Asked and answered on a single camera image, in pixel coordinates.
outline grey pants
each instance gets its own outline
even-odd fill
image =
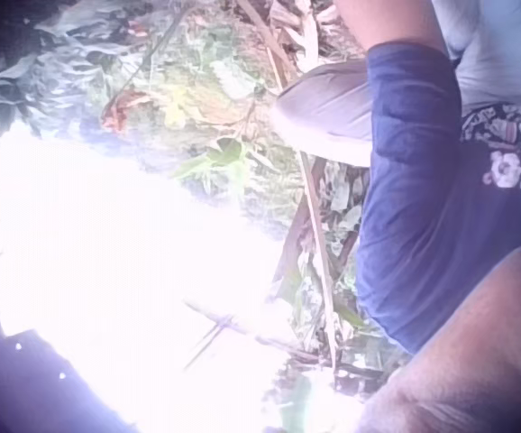
[[[521,104],[521,0],[433,0],[463,113],[495,102]],[[371,98],[365,59],[325,65],[287,88],[272,120],[285,142],[355,166],[370,166]]]

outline green leaf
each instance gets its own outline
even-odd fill
[[[295,305],[297,290],[303,282],[303,276],[298,271],[295,263],[289,266],[287,272],[279,283],[279,291],[277,298],[281,298],[288,302],[291,306]]]
[[[295,382],[291,392],[290,403],[280,409],[282,427],[287,433],[305,431],[305,412],[311,395],[311,381],[301,375]]]
[[[184,179],[199,172],[210,170],[213,163],[214,162],[211,160],[209,154],[204,153],[182,162],[170,177],[177,180]]]
[[[231,163],[228,167],[228,178],[231,181],[231,190],[237,197],[242,198],[244,196],[244,189],[249,183],[249,167],[246,162],[239,160]]]
[[[352,325],[352,327],[365,327],[365,322],[362,321],[362,318],[355,311],[351,310],[349,307],[344,305],[341,301],[334,299],[333,305],[334,312],[336,312],[342,319],[349,322]]]
[[[279,172],[277,170],[277,168],[273,165],[273,163],[270,162],[270,159],[267,158],[266,156],[261,155],[260,153],[255,152],[253,150],[249,150],[249,154],[250,154],[251,158],[253,158],[255,161],[257,161],[257,162],[261,163],[262,165],[264,165],[267,169],[272,170],[275,173]]]
[[[216,142],[221,148],[221,151],[219,154],[211,155],[215,167],[226,167],[242,158],[244,146],[238,140],[223,137],[219,138]]]

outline dry leaf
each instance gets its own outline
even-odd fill
[[[272,6],[270,7],[269,17],[273,24],[283,23],[291,27],[300,26],[300,18],[290,12],[278,0],[273,0]]]
[[[336,5],[330,5],[316,16],[316,21],[319,24],[332,23],[338,19],[339,11],[337,10]]]

